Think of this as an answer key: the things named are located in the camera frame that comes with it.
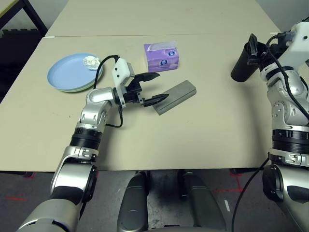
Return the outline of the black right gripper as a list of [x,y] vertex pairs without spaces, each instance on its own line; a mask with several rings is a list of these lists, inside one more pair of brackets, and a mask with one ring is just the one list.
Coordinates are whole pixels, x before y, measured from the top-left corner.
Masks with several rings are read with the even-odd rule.
[[[270,51],[275,58],[279,58],[281,56],[281,48],[278,44],[272,44],[270,46]],[[267,49],[266,44],[258,43],[257,37],[252,33],[248,40],[248,65],[258,65],[259,70],[262,71],[266,66],[272,64],[273,62],[274,59]]]

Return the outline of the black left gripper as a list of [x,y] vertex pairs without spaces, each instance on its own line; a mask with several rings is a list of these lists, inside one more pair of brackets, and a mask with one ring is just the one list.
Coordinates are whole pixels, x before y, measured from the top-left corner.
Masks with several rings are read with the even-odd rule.
[[134,80],[132,80],[128,86],[121,86],[121,92],[123,94],[123,99],[120,100],[121,106],[125,107],[127,103],[138,103],[144,107],[149,107],[166,99],[169,96],[168,94],[155,95],[146,100],[141,96],[142,88],[140,82],[151,81],[159,76],[160,74],[155,72],[136,74]]

